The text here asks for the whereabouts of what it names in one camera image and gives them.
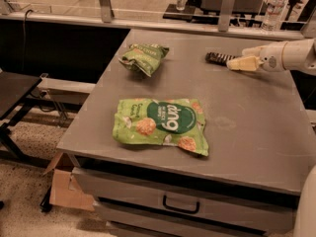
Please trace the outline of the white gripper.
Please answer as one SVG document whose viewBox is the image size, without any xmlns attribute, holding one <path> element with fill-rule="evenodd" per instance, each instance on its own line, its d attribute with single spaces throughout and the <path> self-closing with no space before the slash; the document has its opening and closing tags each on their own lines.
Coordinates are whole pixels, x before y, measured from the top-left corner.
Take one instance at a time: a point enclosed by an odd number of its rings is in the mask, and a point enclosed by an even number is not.
<svg viewBox="0 0 316 237">
<path fill-rule="evenodd" d="M 279 41 L 263 46 L 244 48 L 242 50 L 243 57 L 231 59 L 226 65 L 230 70 L 237 71 L 256 71 L 261 67 L 268 72 L 281 72 L 284 71 L 282 55 L 285 46 L 286 41 Z"/>
</svg>

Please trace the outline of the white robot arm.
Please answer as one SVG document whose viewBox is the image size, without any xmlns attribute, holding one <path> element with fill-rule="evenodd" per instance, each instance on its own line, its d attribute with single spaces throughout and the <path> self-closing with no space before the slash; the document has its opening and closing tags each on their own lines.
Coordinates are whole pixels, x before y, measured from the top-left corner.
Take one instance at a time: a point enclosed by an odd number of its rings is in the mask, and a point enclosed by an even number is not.
<svg viewBox="0 0 316 237">
<path fill-rule="evenodd" d="M 237 71 L 295 70 L 316 75 L 316 39 L 278 41 L 245 48 L 240 57 L 229 59 L 226 66 Z M 303 186 L 293 237 L 316 237 L 316 166 L 309 172 Z"/>
</svg>

